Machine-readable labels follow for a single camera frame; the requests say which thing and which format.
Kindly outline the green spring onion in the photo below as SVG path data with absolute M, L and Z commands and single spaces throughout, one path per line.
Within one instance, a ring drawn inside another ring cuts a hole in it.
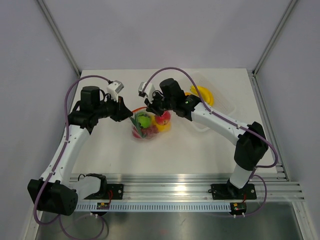
M 141 128 L 140 128 L 140 126 L 139 126 L 139 124 L 138 124 L 138 122 L 137 122 L 137 117 L 136 117 L 136 115 L 137 115 L 137 113 L 133 113 L 133 116 L 131 116 L 131 117 L 129 118 L 130 121 L 131 121 L 131 129 L 132 129 L 132 127 L 136 127 L 138 133 L 139 133 L 140 136 L 141 136 L 141 139 L 144 139 L 144 138 L 142 137 Z

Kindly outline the red apple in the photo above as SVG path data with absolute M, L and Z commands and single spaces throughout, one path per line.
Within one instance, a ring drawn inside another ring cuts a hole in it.
M 171 114 L 169 111 L 165 111 L 162 115 L 155 115 L 154 116 L 155 122 L 158 125 L 164 126 L 167 125 L 171 120 Z

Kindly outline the green apple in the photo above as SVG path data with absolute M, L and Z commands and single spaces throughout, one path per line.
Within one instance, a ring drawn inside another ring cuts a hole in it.
M 145 129 L 151 126 L 152 119 L 147 113 L 139 112 L 136 115 L 136 120 L 140 128 Z

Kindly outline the clear orange-zip bag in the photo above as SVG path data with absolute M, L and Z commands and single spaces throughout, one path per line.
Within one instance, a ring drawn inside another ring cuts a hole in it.
M 148 141 L 171 130 L 171 114 L 165 111 L 161 116 L 146 111 L 146 107 L 133 110 L 131 121 L 132 136 L 140 141 Z

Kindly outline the yellow bell pepper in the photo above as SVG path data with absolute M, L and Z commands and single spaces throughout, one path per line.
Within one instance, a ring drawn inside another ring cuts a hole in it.
M 172 124 L 171 122 L 168 122 L 167 124 L 161 125 L 158 124 L 157 122 L 154 122 L 154 125 L 157 129 L 158 133 L 165 133 L 171 130 Z

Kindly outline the purple grape bunch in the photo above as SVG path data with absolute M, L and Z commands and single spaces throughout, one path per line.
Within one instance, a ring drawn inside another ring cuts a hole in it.
M 155 125 L 151 125 L 148 128 L 141 128 L 142 137 L 144 139 L 152 139 L 154 138 L 158 133 L 158 128 Z

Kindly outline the red pomegranate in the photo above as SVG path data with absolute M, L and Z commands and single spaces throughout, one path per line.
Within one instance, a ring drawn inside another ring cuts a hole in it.
M 133 126 L 131 132 L 134 138 L 141 139 L 141 135 L 138 133 L 136 127 Z

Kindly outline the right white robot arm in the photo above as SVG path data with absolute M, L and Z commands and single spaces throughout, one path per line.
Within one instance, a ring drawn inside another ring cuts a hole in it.
M 250 177 L 269 149 L 264 142 L 262 125 L 258 122 L 242 125 L 213 111 L 197 95 L 186 95 L 173 78 L 163 80 L 159 86 L 160 90 L 156 90 L 151 83 L 140 84 L 138 94 L 144 98 L 146 110 L 156 116 L 173 111 L 177 116 L 204 125 L 229 140 L 235 146 L 235 168 L 227 183 L 223 184 L 220 197 L 230 200 L 243 198 Z

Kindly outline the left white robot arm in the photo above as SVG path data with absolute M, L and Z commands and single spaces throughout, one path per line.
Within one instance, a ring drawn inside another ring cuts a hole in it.
M 106 91 L 97 86 L 85 86 L 80 99 L 67 114 L 67 122 L 60 145 L 47 169 L 39 179 L 32 179 L 27 190 L 34 203 L 34 212 L 71 215 L 79 200 L 112 199 L 107 178 L 89 173 L 73 185 L 70 176 L 78 155 L 100 119 L 111 118 L 121 122 L 133 115 L 125 106 L 120 92 L 123 84 L 115 81 Z

